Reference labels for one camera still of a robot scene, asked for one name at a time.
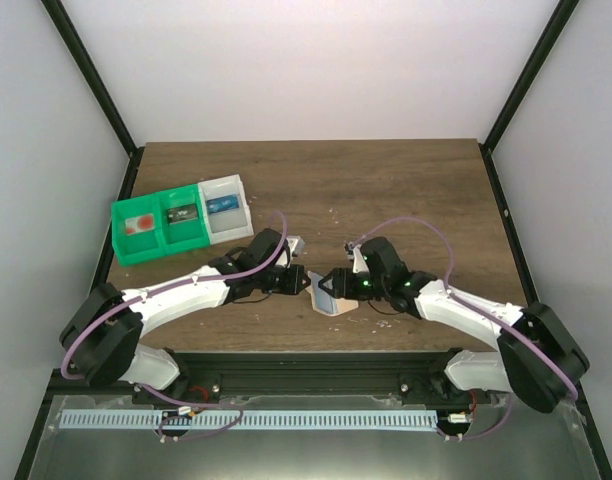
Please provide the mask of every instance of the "black cable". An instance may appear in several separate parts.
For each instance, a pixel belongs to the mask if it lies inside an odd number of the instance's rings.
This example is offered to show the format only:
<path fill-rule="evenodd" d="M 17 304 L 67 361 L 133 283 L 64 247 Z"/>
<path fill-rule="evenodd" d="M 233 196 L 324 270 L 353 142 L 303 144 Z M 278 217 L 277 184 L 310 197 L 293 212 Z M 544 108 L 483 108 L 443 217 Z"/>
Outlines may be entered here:
<path fill-rule="evenodd" d="M 261 302 L 263 302 L 264 300 L 267 300 L 267 299 L 268 299 L 268 297 L 270 297 L 272 294 L 273 294 L 273 292 L 271 292 L 271 293 L 269 293 L 268 295 L 266 295 L 265 297 L 262 297 L 262 298 L 257 299 L 257 300 L 246 300 L 245 302 L 235 302 L 235 301 L 232 301 L 232 302 L 230 302 L 230 303 L 234 303 L 234 304 L 236 304 L 236 305 L 243 305 L 243 304 L 245 304 L 245 303 L 261 303 Z"/>
<path fill-rule="evenodd" d="M 377 313 L 381 313 L 382 315 L 397 315 L 399 313 L 399 312 L 393 312 L 393 313 L 382 312 L 381 310 L 378 310 L 377 307 L 375 307 L 375 305 L 370 303 L 370 300 L 368 301 L 368 306 L 372 308 L 373 310 L 375 310 Z"/>

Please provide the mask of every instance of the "gray wall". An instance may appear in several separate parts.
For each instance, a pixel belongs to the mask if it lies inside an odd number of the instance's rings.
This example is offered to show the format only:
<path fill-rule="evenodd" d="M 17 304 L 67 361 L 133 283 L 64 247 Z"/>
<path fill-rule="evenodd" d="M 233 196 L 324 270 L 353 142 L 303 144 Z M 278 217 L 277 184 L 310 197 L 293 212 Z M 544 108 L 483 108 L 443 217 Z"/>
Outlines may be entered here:
<path fill-rule="evenodd" d="M 41 3 L 0 2 L 0 479 L 63 355 L 126 161 Z"/>
<path fill-rule="evenodd" d="M 539 294 L 590 358 L 612 464 L 612 0 L 580 2 L 495 163 Z"/>
<path fill-rule="evenodd" d="M 480 138 L 557 0 L 65 0 L 139 144 Z"/>

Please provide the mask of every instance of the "brown wood surface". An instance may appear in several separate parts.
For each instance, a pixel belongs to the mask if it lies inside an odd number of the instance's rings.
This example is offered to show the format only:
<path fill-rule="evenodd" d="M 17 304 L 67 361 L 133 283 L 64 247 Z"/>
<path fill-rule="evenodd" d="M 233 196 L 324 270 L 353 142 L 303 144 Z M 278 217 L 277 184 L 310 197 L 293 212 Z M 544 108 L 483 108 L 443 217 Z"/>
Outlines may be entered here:
<path fill-rule="evenodd" d="M 152 143 L 133 196 L 234 173 L 243 180 L 255 231 L 267 226 L 271 211 L 281 209 L 289 234 L 306 241 L 298 262 L 309 270 L 326 274 L 347 265 L 344 242 L 391 217 L 415 215 L 450 239 L 456 255 L 452 284 L 493 300 L 524 302 L 475 140 Z M 406 223 L 382 233 L 409 268 L 443 275 L 447 254 L 433 232 Z M 109 280 L 119 289 L 152 285 L 248 241 L 128 268 L 115 260 Z M 378 306 L 390 311 L 387 304 Z M 487 349 L 449 327 L 380 315 L 365 304 L 326 317 L 312 310 L 306 292 L 195 312 L 150 333 L 144 343 L 201 351 Z"/>

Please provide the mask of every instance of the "item in bin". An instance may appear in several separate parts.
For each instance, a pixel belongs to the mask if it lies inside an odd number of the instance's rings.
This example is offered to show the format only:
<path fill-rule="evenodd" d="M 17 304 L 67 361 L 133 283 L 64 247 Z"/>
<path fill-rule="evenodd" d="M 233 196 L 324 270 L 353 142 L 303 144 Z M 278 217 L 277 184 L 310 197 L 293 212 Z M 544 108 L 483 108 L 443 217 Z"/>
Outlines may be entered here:
<path fill-rule="evenodd" d="M 239 199 L 237 198 L 237 195 L 226 195 L 224 197 L 206 200 L 206 209 L 208 210 L 209 215 L 226 212 L 228 210 L 236 210 L 238 208 Z"/>
<path fill-rule="evenodd" d="M 190 203 L 181 207 L 169 208 L 166 210 L 166 218 L 169 225 L 175 223 L 187 222 L 188 220 L 196 220 L 198 218 L 197 205 Z"/>
<path fill-rule="evenodd" d="M 127 218 L 124 221 L 124 231 L 126 235 L 150 232 L 155 229 L 155 218 L 152 213 L 140 215 L 138 217 Z"/>

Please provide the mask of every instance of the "green plastic container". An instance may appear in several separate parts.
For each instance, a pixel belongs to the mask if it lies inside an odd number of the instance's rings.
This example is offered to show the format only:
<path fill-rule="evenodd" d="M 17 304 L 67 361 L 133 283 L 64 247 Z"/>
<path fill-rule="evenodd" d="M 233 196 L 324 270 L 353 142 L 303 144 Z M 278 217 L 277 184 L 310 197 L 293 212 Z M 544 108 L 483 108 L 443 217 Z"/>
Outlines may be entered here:
<path fill-rule="evenodd" d="M 197 218 L 169 224 L 166 212 L 175 207 L 195 204 Z M 128 234 L 128 220 L 152 214 L 148 231 Z M 162 192 L 114 202 L 111 206 L 113 248 L 123 266 L 134 265 L 211 244 L 206 229 L 203 202 L 198 186 Z"/>

